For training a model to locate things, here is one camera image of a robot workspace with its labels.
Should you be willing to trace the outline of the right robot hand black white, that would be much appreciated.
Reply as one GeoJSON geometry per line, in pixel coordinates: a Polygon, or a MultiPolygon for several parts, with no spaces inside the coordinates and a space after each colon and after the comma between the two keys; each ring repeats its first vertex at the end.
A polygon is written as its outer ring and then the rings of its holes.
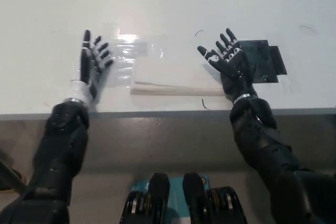
{"type": "Polygon", "coordinates": [[[226,34],[220,34],[221,41],[215,44],[216,50],[207,50],[198,46],[197,50],[205,60],[220,72],[225,96],[232,103],[247,97],[257,97],[253,88],[254,77],[245,52],[234,33],[227,28],[226,34]]]}

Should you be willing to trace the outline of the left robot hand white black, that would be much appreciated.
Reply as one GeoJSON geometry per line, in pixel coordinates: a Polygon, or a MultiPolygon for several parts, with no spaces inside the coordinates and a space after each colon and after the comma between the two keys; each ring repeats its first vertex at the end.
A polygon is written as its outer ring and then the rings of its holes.
{"type": "Polygon", "coordinates": [[[70,99],[90,107],[99,94],[101,78],[114,62],[109,43],[102,42],[101,36],[92,40],[91,31],[86,30],[79,60],[76,78],[70,82],[70,99]]]}

